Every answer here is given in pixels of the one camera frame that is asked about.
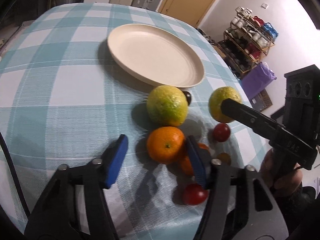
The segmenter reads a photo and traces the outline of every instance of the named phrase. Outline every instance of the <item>red tomato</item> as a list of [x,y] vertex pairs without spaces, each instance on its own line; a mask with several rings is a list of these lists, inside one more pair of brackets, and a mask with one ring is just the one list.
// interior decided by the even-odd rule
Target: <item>red tomato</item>
[[183,191],[182,200],[190,206],[199,205],[208,197],[208,191],[204,190],[199,184],[190,184]]
[[219,123],[213,129],[213,138],[218,142],[225,142],[230,137],[230,127],[226,123]]

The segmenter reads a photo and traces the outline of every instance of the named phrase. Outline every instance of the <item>blue gripper pad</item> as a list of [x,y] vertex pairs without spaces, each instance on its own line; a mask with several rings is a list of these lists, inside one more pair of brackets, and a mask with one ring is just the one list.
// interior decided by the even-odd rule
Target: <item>blue gripper pad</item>
[[104,161],[106,168],[106,179],[104,183],[107,189],[109,189],[111,185],[116,182],[127,150],[128,137],[124,134],[121,134],[116,141],[116,145],[111,149],[105,158],[106,160]]
[[198,146],[193,135],[186,140],[187,152],[194,171],[196,182],[207,189],[209,186],[209,179],[211,174],[211,155]]

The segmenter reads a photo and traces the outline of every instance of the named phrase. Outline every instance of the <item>drawer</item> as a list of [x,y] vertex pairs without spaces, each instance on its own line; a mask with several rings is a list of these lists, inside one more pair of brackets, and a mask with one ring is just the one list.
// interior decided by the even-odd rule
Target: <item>drawer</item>
[[102,3],[109,3],[109,0],[84,0],[84,3],[93,3],[93,2],[102,2]]

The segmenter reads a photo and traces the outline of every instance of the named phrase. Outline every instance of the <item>black olive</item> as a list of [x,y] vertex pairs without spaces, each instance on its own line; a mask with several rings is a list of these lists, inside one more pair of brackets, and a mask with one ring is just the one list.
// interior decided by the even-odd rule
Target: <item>black olive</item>
[[184,95],[186,96],[188,106],[191,104],[191,94],[188,91],[183,91]]

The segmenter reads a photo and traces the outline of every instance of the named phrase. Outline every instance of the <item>hand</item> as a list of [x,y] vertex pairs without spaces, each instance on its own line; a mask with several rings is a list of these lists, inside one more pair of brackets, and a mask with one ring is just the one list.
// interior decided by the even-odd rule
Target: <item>hand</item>
[[260,174],[262,179],[264,180],[265,184],[271,188],[272,186],[277,190],[274,192],[273,196],[276,197],[286,197],[290,196],[293,192],[297,190],[300,183],[302,182],[302,171],[296,170],[292,171],[289,174],[279,178],[275,183],[274,177],[271,175],[271,168],[272,168],[272,155],[273,150],[269,150],[264,157],[261,167],[260,167]]

